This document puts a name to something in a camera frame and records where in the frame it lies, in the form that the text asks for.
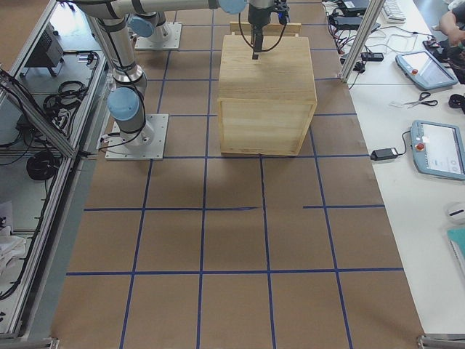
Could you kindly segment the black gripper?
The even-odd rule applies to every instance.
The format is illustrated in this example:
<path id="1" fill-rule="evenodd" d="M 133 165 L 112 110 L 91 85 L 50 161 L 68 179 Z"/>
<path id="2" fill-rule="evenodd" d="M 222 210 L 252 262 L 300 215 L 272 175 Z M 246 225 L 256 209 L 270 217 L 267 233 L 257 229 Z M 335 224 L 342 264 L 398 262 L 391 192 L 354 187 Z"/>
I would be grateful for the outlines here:
<path id="1" fill-rule="evenodd" d="M 262 51 L 263 31 L 262 27 L 270 24 L 271 14 L 278 15 L 281 25 L 289 21 L 289 6 L 287 1 L 279 0 L 250 0 L 248 2 L 248 22 L 251 26 L 251 45 L 253 47 L 252 59 L 258 60 Z"/>

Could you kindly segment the person forearm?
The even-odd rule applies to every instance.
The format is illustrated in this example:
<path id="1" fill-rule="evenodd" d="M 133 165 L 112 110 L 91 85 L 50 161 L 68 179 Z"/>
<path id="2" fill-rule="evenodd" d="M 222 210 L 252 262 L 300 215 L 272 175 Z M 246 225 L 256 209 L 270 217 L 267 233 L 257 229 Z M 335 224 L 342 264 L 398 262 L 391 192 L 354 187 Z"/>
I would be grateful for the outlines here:
<path id="1" fill-rule="evenodd" d="M 457 25 L 453 12 L 446 12 L 439 20 L 439 30 L 448 37 L 451 46 L 458 46 L 464 40 L 464 31 Z"/>

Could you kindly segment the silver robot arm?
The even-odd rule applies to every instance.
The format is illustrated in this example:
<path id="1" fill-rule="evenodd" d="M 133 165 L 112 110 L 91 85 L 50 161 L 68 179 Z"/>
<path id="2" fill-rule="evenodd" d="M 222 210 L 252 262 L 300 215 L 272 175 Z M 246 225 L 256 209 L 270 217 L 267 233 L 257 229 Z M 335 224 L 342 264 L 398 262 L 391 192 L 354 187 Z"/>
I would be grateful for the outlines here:
<path id="1" fill-rule="evenodd" d="M 137 64 L 134 48 L 129 40 L 126 24 L 127 15 L 150 15 L 155 12 L 222 9 L 230 15 L 240 15 L 248 7 L 248 22 L 251 40 L 246 43 L 253 49 L 252 58 L 257 60 L 262 48 L 263 28 L 270 24 L 271 14 L 278 15 L 279 23 L 285 28 L 288 23 L 286 1 L 75 1 L 80 10 L 97 21 L 101 35 L 101 46 L 107 59 L 113 62 L 113 78 L 121 86 L 134 89 L 138 81 L 145 81 L 143 69 Z"/>
<path id="2" fill-rule="evenodd" d="M 166 26 L 164 12 L 131 15 L 128 25 L 139 37 L 146 38 L 154 43 L 165 42 L 171 35 L 170 29 Z"/>

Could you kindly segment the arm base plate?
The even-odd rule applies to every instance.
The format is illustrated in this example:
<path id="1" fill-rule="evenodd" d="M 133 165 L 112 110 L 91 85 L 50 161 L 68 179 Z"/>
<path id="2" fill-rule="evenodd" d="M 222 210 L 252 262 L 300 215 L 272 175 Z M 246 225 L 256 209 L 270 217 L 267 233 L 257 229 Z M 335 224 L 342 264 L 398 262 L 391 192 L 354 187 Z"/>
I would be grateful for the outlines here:
<path id="1" fill-rule="evenodd" d="M 163 159 L 166 144 L 169 115 L 147 114 L 146 125 L 141 133 L 131 142 L 124 143 L 133 138 L 122 133 L 110 138 L 108 148 L 105 149 L 105 159 L 108 161 L 145 161 Z"/>
<path id="2" fill-rule="evenodd" d="M 154 27 L 151 23 L 144 28 L 133 28 L 137 35 L 135 49 L 139 51 L 166 51 L 179 49 L 182 24 L 165 22 Z"/>

